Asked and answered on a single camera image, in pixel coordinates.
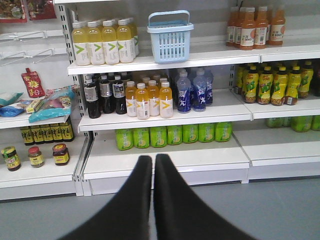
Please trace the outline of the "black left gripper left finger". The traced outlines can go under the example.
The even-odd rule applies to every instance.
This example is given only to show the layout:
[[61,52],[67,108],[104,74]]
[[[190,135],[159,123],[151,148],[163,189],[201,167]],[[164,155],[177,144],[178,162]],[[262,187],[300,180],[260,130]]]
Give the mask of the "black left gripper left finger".
[[92,218],[61,240],[148,240],[152,158],[138,157],[128,179]]

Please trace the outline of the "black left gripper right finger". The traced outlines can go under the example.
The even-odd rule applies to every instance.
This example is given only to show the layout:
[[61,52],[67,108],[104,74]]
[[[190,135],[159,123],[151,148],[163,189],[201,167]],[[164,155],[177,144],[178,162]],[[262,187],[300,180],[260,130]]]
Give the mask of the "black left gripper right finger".
[[159,240],[252,240],[210,208],[177,171],[168,154],[155,158],[153,205]]

